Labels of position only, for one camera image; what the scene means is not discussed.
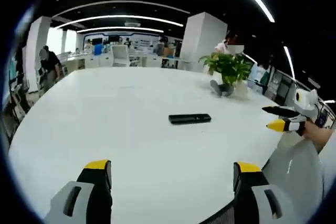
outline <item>window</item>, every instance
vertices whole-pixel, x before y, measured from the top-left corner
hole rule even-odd
[[[67,30],[67,36],[65,39],[65,52],[76,51],[76,39],[77,39],[77,33],[73,30]]]
[[[61,53],[62,48],[62,29],[55,29],[50,27],[47,37],[47,46],[50,51],[53,51],[56,55]]]

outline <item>green plant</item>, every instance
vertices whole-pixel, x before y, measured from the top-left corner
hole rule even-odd
[[[250,66],[245,63],[243,55],[232,56],[213,52],[210,56],[202,56],[199,61],[205,59],[204,65],[209,66],[209,72],[222,74],[223,83],[233,85],[237,81],[246,80],[250,73]]]

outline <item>round table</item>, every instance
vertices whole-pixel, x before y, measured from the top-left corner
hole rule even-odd
[[[43,218],[84,166],[112,162],[112,223],[199,223],[233,198],[233,162],[264,166],[281,134],[266,128],[274,103],[219,98],[210,77],[175,69],[71,73],[31,108],[9,150],[27,201]],[[173,114],[209,123],[172,125]]]

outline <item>computer monitor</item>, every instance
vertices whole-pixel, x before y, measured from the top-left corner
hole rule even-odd
[[[109,42],[119,42],[119,35],[110,35],[108,41]]]
[[[102,44],[103,39],[102,38],[97,38],[97,39],[93,39],[92,40],[92,44],[93,45],[98,45],[98,44]]]

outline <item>human hand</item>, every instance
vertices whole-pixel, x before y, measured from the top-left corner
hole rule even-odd
[[[311,121],[306,121],[304,126],[303,136],[311,139],[320,146],[325,146],[334,132],[334,130],[331,129],[321,129]]]

